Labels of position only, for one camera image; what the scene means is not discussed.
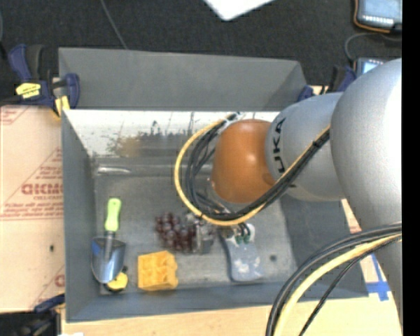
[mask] clamp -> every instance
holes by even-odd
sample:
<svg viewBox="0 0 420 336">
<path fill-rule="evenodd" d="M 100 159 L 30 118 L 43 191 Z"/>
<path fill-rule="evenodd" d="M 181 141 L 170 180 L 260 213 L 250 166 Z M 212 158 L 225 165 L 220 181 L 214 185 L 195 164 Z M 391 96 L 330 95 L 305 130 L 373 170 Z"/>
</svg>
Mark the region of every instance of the clamp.
<svg viewBox="0 0 420 336">
<path fill-rule="evenodd" d="M 41 80 L 39 76 L 39 60 L 42 45 L 26 46 L 20 44 L 8 53 L 11 69 L 20 79 L 16 88 L 19 103 L 50 107 L 58 116 L 62 109 L 76 107 L 79 100 L 79 77 L 76 73 L 67 73 L 59 81 Z M 57 88 L 64 88 L 65 93 L 55 94 Z"/>
</svg>

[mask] trowel blade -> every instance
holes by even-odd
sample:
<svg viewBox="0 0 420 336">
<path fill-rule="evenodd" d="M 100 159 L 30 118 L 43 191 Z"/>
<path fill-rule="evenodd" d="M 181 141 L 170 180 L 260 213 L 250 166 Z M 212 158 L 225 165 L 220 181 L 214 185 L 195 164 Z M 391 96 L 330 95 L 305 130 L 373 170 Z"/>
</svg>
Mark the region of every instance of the trowel blade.
<svg viewBox="0 0 420 336">
<path fill-rule="evenodd" d="M 103 284 L 114 280 L 123 269 L 126 244 L 109 237 L 92 239 L 92 272 L 95 278 Z"/>
</svg>

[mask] cable bundle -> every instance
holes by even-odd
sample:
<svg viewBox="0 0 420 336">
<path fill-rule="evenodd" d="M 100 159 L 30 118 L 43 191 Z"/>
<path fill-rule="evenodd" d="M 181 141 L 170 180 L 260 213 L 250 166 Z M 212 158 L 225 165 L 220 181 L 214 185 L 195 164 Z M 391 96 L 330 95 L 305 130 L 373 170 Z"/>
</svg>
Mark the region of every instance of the cable bundle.
<svg viewBox="0 0 420 336">
<path fill-rule="evenodd" d="M 302 297 L 305 291 L 323 275 L 336 267 L 345 264 L 344 269 L 328 287 L 318 305 L 308 318 L 308 321 L 303 326 L 303 329 L 300 332 L 300 335 L 303 335 L 306 329 L 308 329 L 310 323 L 313 321 L 314 317 L 322 308 L 331 291 L 333 291 L 336 285 L 352 266 L 380 248 L 400 241 L 401 238 L 402 223 L 398 222 L 385 227 L 378 227 L 373 230 L 350 235 L 321 249 L 317 254 L 307 259 L 307 261 L 305 261 L 285 283 L 277 295 L 269 314 L 266 336 L 283 335 L 284 330 L 286 329 L 286 321 L 290 316 L 291 309 Z"/>
<path fill-rule="evenodd" d="M 238 113 L 230 114 L 227 118 L 211 123 L 192 135 L 179 152 L 174 168 L 174 184 L 183 203 L 197 216 L 219 226 L 243 223 L 277 200 L 285 193 L 314 154 L 330 138 L 330 126 L 327 126 L 264 195 L 238 211 L 228 211 L 224 206 L 206 198 L 202 193 L 195 190 L 195 177 L 214 153 L 214 149 L 209 150 L 211 141 L 218 136 L 227 123 L 235 120 L 238 115 Z M 183 156 L 193 143 L 195 143 L 195 147 L 190 154 L 185 172 L 184 184 L 188 193 L 187 196 L 182 189 L 179 174 Z"/>
</svg>

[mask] grape bunch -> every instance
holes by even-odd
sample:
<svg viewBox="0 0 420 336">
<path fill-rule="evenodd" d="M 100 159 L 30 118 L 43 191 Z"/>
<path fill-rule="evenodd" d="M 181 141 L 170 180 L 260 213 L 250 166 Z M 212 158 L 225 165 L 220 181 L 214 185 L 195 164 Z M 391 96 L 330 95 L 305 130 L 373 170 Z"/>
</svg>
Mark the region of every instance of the grape bunch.
<svg viewBox="0 0 420 336">
<path fill-rule="evenodd" d="M 193 239 L 196 236 L 195 226 L 182 220 L 179 216 L 173 213 L 156 216 L 155 231 L 159 235 L 162 247 L 184 253 L 193 251 Z"/>
</svg>

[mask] yellow foam block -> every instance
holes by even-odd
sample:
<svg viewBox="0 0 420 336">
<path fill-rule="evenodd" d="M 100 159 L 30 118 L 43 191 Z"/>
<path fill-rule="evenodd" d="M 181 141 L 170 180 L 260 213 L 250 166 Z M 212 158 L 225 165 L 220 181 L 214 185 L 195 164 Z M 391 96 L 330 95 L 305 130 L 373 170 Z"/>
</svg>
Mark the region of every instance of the yellow foam block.
<svg viewBox="0 0 420 336">
<path fill-rule="evenodd" d="M 137 269 L 138 286 L 143 290 L 170 290 L 179 283 L 176 278 L 176 259 L 168 251 L 140 255 Z"/>
</svg>

